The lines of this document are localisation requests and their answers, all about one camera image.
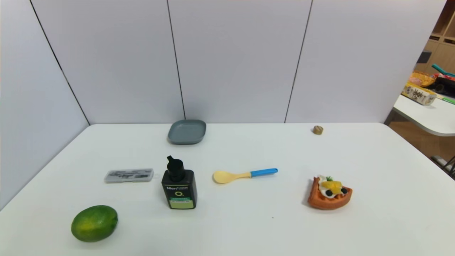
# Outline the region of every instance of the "gray tray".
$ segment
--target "gray tray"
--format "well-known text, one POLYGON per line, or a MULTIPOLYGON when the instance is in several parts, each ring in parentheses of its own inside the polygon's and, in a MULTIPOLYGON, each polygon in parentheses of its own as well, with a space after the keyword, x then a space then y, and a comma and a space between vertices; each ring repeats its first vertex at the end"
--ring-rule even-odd
POLYGON ((167 138, 173 144, 196 144, 204 138, 206 126, 201 120, 180 120, 172 124, 167 138))

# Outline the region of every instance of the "box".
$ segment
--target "box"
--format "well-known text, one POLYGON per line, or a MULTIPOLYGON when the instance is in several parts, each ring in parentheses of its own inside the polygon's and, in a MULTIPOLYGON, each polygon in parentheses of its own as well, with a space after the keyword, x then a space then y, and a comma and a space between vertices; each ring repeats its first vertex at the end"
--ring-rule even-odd
POLYGON ((437 96, 435 92, 410 82, 406 84, 401 94, 422 105, 431 105, 437 96))

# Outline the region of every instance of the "plastic spoon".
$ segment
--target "plastic spoon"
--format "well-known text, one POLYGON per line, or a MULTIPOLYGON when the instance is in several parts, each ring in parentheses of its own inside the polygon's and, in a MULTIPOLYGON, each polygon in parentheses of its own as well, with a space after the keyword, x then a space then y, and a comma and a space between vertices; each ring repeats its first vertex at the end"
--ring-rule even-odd
POLYGON ((229 182, 231 182, 235 179, 239 179, 239 178, 252 178, 252 177, 261 176, 261 175, 274 174, 276 172, 278 172, 277 168, 246 172, 246 173, 242 173, 242 174, 233 174, 233 173, 225 172, 225 171, 216 171, 213 173, 213 179, 217 183, 229 183, 229 182))

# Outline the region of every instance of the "green lime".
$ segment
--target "green lime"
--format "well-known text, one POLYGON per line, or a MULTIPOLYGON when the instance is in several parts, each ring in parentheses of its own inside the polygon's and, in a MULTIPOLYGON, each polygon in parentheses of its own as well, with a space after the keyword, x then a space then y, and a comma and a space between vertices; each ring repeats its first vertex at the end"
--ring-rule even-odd
POLYGON ((117 212, 106 205, 96 205, 80 212, 71 224, 71 233, 84 242, 96 242, 110 236, 117 226, 117 212))

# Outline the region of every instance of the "white partition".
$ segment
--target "white partition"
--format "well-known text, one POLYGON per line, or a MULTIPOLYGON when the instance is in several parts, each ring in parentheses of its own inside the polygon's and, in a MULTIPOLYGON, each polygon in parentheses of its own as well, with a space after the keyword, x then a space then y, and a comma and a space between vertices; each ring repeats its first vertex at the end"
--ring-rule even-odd
POLYGON ((1 209, 88 123, 28 0, 2 0, 0 31, 1 209))
POLYGON ((183 119, 166 0, 32 0, 90 124, 183 119))
POLYGON ((187 118, 282 123, 311 0, 169 0, 187 118))
POLYGON ((445 0, 314 0, 286 122, 383 122, 445 0))

